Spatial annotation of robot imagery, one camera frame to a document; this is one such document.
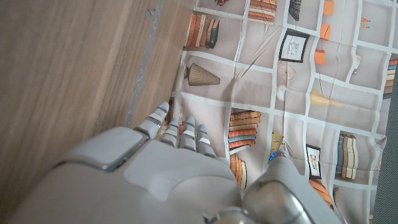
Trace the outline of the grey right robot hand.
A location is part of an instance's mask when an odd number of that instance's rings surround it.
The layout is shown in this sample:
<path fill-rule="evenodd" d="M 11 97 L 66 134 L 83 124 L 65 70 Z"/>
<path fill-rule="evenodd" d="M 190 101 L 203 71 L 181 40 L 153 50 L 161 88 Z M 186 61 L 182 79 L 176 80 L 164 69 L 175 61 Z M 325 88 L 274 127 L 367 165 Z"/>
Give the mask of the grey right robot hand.
<path fill-rule="evenodd" d="M 159 135 L 169 104 L 65 153 L 9 223 L 339 223 L 291 157 L 279 151 L 242 194 L 206 127 L 188 117 Z"/>

